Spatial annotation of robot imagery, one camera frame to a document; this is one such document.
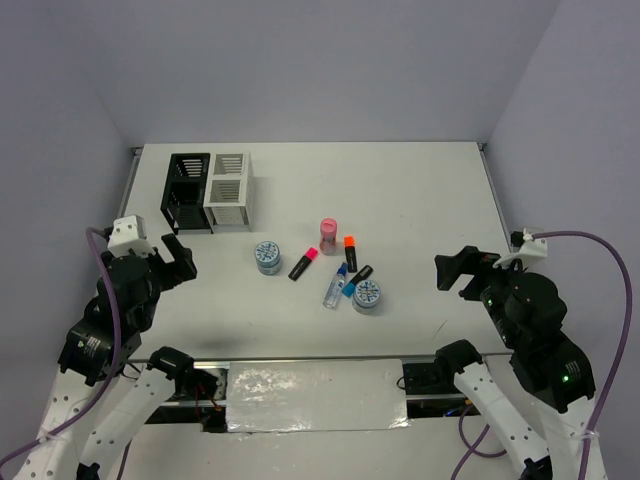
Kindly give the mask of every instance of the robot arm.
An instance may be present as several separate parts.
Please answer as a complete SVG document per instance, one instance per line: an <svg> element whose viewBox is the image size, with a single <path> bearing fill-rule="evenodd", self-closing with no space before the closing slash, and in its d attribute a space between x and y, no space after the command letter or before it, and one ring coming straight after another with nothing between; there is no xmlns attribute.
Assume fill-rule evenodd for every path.
<svg viewBox="0 0 640 480"><path fill-rule="evenodd" d="M522 479L551 479L551 467L553 478L576 479L582 439L589 433L585 432L585 426L594 408L591 364L584 352L561 331L567 307L554 283L526 271L529 265L546 257L545 240L536 240L525 231L512 235L512 243L520 251L504 257L470 246L452 257L438 255L435 258L437 287L449 290L461 274L473 276L459 295L465 300L483 303L503 343L513 350L510 363L522 388L534 397L550 458L546 453L547 458L539 458L547 446L544 452L534 446L527 450L523 472L522 455L514 451L517 450L514 442L524 435L519 437L517 432L505 435L505 427L501 426L511 421L515 409L507 405L508 402L502 402L503 409L496 414L495 408L488 405L492 395L495 401L500 399L493 389L479 385L480 375L484 378L488 372L476 360L469 360L467 355L467 361L455 370L452 381L487 416L518 473L523 472ZM527 442L531 442L532 436L527 437ZM587 478L601 480L604 475L599 445L597 439L592 439Z"/></svg>
<svg viewBox="0 0 640 480"><path fill-rule="evenodd" d="M175 235L162 237L174 259L166 263L146 240L141 217L118 219L105 235L109 251L101 257L109 272L120 316L121 353L116 366L119 374L140 346L141 332L151 328L160 294L195 279L197 270L191 251L183 248ZM108 473L124 446L159 403L185 385L191 388L190 382L202 383L201 377L209 375L194 371L193 359L187 355L165 347L154 354L129 395L98 428L94 425L100 404L117 379L84 416L51 436L48 432L76 417L83 407L94 401L112 368L113 316L104 278L98 281L97 291L82 319L67 334L58 360L60 372L38 436L40 445L30 452L18 479L93 480L100 478L100 469L104 478L104 472Z"/></svg>
<svg viewBox="0 0 640 480"><path fill-rule="evenodd" d="M471 343L458 340L440 348L436 352L435 364L441 380L453 383L486 419L507 451L516 472L526 472L530 465L542 464L548 459L547 442L502 393Z"/></svg>

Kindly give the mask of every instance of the clear bottle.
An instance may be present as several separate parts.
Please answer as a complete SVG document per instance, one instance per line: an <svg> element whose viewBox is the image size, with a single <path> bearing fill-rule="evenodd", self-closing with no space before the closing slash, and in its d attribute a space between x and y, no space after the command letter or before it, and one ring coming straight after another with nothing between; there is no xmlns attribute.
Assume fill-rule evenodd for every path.
<svg viewBox="0 0 640 480"><path fill-rule="evenodd" d="M324 296L324 300L322 304L334 310L338 306L338 300L340 300L342 287L346 283L347 275L347 264L343 263L342 266L338 269L338 273L335 274L333 280L329 284L329 289L327 290L327 294Z"/></svg>

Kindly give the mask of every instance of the transparent plastic sheet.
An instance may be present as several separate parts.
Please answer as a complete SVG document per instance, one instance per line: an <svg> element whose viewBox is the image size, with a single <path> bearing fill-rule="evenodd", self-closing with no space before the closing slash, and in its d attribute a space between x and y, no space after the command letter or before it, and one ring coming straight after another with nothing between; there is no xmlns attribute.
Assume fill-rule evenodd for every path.
<svg viewBox="0 0 640 480"><path fill-rule="evenodd" d="M397 359L231 364L230 432L387 430L407 427Z"/></svg>

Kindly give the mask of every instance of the pink bottle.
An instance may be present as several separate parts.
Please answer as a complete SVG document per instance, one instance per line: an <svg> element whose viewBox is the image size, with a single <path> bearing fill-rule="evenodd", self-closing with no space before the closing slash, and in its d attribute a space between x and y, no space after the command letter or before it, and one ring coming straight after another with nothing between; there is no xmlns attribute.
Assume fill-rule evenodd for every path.
<svg viewBox="0 0 640 480"><path fill-rule="evenodd" d="M338 222L333 218L325 218L320 222L320 251L325 255L331 255L336 251L336 236L338 235Z"/></svg>

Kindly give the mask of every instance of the pink cap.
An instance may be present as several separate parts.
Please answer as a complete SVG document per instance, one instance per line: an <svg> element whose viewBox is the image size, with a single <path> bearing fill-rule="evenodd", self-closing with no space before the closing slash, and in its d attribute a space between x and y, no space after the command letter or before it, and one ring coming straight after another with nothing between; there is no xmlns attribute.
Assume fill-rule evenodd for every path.
<svg viewBox="0 0 640 480"><path fill-rule="evenodd" d="M307 253L305 253L304 256L307 257L309 260L313 260L318 256L318 250L311 247L309 250L307 250Z"/></svg>
<svg viewBox="0 0 640 480"><path fill-rule="evenodd" d="M336 222L333 218L325 218L322 222L320 222L320 234L323 237L334 237L338 233L338 222Z"/></svg>

